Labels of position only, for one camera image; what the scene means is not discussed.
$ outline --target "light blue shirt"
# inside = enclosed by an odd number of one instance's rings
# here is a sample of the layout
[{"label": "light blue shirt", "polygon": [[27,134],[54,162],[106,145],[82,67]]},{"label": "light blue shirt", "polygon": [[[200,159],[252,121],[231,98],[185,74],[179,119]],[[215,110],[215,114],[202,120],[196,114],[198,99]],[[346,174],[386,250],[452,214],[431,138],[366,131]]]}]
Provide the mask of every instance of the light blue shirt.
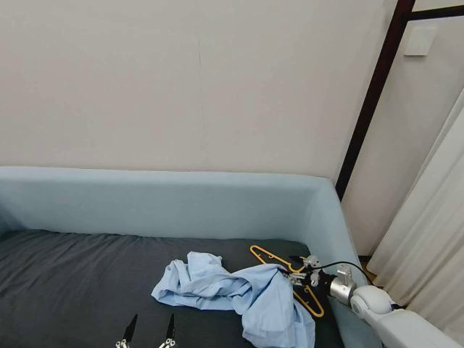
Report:
[{"label": "light blue shirt", "polygon": [[242,336],[258,348],[313,348],[315,323],[293,298],[279,265],[259,265],[229,273],[221,257],[189,252],[188,263],[174,260],[152,296],[171,306],[235,310]]}]

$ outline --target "light switch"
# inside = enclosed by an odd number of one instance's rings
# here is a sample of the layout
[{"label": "light switch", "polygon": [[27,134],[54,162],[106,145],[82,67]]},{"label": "light switch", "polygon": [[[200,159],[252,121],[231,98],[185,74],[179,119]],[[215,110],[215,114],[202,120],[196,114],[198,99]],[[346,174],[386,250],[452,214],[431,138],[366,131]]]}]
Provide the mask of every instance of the light switch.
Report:
[{"label": "light switch", "polygon": [[436,27],[416,26],[406,45],[405,56],[426,56],[435,40]]}]

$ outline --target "white curtain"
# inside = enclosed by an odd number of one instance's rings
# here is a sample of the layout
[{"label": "white curtain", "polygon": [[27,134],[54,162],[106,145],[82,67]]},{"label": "white curtain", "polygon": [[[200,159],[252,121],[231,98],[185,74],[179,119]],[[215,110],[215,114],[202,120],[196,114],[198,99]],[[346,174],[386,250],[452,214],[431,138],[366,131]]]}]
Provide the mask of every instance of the white curtain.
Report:
[{"label": "white curtain", "polygon": [[368,269],[464,345],[464,91]]}]

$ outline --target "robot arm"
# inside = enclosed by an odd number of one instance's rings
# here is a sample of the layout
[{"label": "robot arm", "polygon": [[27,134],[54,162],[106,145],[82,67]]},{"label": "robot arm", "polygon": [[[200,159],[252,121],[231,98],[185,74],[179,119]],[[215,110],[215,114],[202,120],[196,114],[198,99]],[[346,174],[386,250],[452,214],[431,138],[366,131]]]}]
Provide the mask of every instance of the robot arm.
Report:
[{"label": "robot arm", "polygon": [[304,265],[308,272],[304,277],[302,274],[292,274],[292,283],[322,286],[330,296],[351,307],[358,318],[368,323],[387,348],[461,347],[417,313],[397,309],[384,290],[371,285],[357,287],[348,266],[342,266],[338,275],[334,276],[320,272],[320,267],[315,269],[318,263],[314,255],[305,259]]},{"label": "robot arm", "polygon": [[365,320],[388,348],[458,348],[459,344],[415,312],[392,309],[392,299],[375,286],[353,291],[353,312]]}]

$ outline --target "dark gray bed sheet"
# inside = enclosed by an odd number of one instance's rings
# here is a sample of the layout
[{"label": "dark gray bed sheet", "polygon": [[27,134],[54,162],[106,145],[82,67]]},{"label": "dark gray bed sheet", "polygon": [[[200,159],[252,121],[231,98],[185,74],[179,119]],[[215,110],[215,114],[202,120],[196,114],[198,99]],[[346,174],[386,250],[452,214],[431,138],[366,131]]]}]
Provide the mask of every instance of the dark gray bed sheet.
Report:
[{"label": "dark gray bed sheet", "polygon": [[[134,348],[158,347],[175,313],[181,347],[252,347],[233,311],[169,307],[151,296],[165,266],[191,250],[223,257],[233,272],[258,264],[249,246],[288,257],[303,244],[244,239],[167,239],[17,231],[0,237],[2,347],[114,347],[135,313]],[[316,346],[343,347],[330,307],[316,319]]]}]

